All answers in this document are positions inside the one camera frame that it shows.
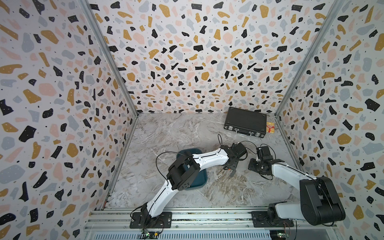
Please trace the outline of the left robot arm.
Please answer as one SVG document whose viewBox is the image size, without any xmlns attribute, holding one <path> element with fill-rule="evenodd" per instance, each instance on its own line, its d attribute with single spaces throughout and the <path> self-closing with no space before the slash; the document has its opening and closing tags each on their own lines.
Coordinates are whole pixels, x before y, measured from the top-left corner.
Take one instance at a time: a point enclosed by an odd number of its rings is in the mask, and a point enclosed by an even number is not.
<svg viewBox="0 0 384 240">
<path fill-rule="evenodd" d="M 153 199 L 143 204 L 141 213 L 148 219 L 158 217 L 178 192 L 190 187 L 199 172 L 223 166 L 235 173 L 238 163 L 247 154 L 246 147 L 241 143 L 232 144 L 230 147 L 221 146 L 217 150 L 202 154 L 192 154 L 189 151 L 180 154 L 169 167 L 163 186 Z"/>
</svg>

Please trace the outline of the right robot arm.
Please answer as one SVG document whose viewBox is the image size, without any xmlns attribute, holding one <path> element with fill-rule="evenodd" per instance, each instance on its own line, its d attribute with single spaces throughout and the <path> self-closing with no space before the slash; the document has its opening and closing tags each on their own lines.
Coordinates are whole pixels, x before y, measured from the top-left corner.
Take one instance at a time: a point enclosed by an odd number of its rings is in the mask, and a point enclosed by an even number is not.
<svg viewBox="0 0 384 240">
<path fill-rule="evenodd" d="M 268 180 L 279 178 L 300 192 L 297 203 L 269 204 L 264 220 L 272 226 L 288 220 L 307 221 L 312 226 L 332 226 L 346 218 L 344 207 L 331 179 L 316 177 L 275 159 L 268 146 L 257 148 L 257 158 L 248 169 Z"/>
</svg>

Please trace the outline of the small yellow red box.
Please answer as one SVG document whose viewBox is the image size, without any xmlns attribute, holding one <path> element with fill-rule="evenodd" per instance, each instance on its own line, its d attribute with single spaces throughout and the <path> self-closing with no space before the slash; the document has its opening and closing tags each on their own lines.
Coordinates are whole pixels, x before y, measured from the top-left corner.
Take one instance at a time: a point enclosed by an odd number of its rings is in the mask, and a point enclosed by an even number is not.
<svg viewBox="0 0 384 240">
<path fill-rule="evenodd" d="M 275 124 L 267 122 L 267 133 L 273 134 L 275 132 Z"/>
</svg>

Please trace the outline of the black briefcase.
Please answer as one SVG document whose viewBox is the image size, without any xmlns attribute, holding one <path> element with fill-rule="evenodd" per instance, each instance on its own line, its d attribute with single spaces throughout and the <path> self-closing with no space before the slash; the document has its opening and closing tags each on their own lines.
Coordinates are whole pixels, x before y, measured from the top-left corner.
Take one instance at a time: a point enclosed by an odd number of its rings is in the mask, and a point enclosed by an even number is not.
<svg viewBox="0 0 384 240">
<path fill-rule="evenodd" d="M 267 115 L 229 107 L 224 129 L 245 136 L 264 138 L 267 133 Z"/>
</svg>

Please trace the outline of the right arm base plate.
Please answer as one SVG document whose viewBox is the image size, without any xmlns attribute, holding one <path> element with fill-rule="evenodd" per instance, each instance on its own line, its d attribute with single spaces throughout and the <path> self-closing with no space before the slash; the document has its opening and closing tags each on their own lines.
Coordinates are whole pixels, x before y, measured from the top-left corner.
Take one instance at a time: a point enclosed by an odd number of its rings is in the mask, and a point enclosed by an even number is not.
<svg viewBox="0 0 384 240">
<path fill-rule="evenodd" d="M 254 228 L 284 228 L 293 227 L 294 222 L 290 219 L 281 219 L 276 214 L 268 211 L 251 212 Z"/>
</svg>

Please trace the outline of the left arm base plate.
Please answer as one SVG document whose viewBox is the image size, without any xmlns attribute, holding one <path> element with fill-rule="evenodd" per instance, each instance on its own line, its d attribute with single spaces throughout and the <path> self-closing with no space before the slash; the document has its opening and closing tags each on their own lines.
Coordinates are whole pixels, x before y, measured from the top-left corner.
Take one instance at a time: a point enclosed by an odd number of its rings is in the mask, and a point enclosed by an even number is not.
<svg viewBox="0 0 384 240">
<path fill-rule="evenodd" d="M 144 213 L 133 213 L 130 229 L 170 229 L 172 216 L 172 212 L 163 212 L 154 218 Z"/>
</svg>

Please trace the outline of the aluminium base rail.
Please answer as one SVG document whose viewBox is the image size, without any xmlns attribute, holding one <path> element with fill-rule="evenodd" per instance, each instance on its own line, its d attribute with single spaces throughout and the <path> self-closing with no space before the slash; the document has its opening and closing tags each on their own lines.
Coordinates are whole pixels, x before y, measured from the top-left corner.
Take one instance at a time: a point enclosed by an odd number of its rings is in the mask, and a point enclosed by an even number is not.
<svg viewBox="0 0 384 240">
<path fill-rule="evenodd" d="M 94 211 L 84 240 L 341 240 L 336 226 L 312 226 L 288 220 L 271 226 L 266 207 L 166 208 L 151 228 L 143 229 L 132 209 Z"/>
</svg>

